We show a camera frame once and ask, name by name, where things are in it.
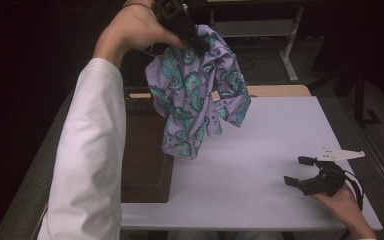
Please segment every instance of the brown box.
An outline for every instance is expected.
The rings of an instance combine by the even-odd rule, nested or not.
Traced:
[[[121,202],[164,203],[170,193],[174,159],[161,150],[167,119],[155,111],[150,97],[131,97],[139,92],[149,89],[125,89],[127,126]]]

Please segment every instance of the teal paisley pattern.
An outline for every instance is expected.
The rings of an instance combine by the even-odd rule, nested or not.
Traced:
[[[235,54],[211,28],[197,26],[210,50],[168,47],[146,68],[154,107],[168,116],[162,150],[180,158],[197,157],[204,136],[222,134],[220,119],[240,127],[251,103]],[[217,91],[220,99],[213,99]]]

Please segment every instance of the hand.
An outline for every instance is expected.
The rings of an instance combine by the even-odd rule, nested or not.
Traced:
[[[184,48],[174,33],[162,27],[153,12],[154,0],[128,0],[99,37],[94,57],[104,58],[120,68],[130,49],[144,50],[155,43]]]
[[[325,205],[339,221],[344,223],[355,238],[376,238],[348,185],[344,184],[332,197],[322,193],[312,197]]]

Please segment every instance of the white sleeve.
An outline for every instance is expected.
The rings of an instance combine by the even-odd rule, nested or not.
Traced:
[[[121,74],[110,62],[92,59],[61,134],[38,239],[119,239],[125,129]]]

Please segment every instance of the white plastic piece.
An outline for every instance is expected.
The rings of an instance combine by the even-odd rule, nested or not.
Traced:
[[[360,158],[360,157],[364,157],[365,155],[366,154],[363,151],[354,152],[354,151],[348,151],[348,150],[342,150],[342,149],[323,148],[323,151],[317,157],[317,160],[335,162],[335,161],[342,161],[342,160],[348,160],[353,158]]]

